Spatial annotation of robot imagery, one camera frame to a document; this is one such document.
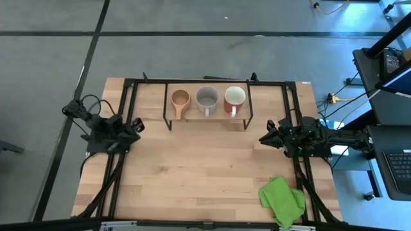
wheel caster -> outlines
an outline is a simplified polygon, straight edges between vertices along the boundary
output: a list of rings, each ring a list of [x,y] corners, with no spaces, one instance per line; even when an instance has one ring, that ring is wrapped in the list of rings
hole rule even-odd
[[[371,201],[372,199],[375,198],[374,192],[368,192],[367,194],[364,194],[364,199],[367,201]]]
[[[394,5],[392,4],[388,4],[388,6],[386,7],[386,9],[384,9],[383,13],[386,14],[388,12],[390,12],[391,9],[393,9]]]

green towel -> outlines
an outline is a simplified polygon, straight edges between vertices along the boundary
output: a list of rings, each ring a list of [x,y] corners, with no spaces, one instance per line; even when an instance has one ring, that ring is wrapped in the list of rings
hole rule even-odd
[[[306,209],[304,193],[290,189],[283,176],[270,178],[270,183],[259,190],[259,199],[264,208],[272,208],[275,222],[285,229],[292,226]]]

mug handle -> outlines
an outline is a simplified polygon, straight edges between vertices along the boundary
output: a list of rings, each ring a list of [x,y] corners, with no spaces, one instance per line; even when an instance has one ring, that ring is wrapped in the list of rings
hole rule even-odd
[[[236,107],[235,106],[232,106],[232,110],[231,110],[231,118],[234,118],[234,117],[236,117]]]

computer monitor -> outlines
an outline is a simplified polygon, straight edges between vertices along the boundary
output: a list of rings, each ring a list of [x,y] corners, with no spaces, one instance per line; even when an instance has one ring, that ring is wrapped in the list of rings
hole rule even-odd
[[[387,79],[377,83],[375,87],[411,98],[411,60],[401,65]]]

red mug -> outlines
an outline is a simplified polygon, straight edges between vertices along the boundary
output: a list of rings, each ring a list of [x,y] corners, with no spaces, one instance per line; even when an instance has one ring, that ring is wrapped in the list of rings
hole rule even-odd
[[[230,113],[232,118],[236,117],[245,98],[245,91],[241,87],[229,87],[224,94],[224,110]]]

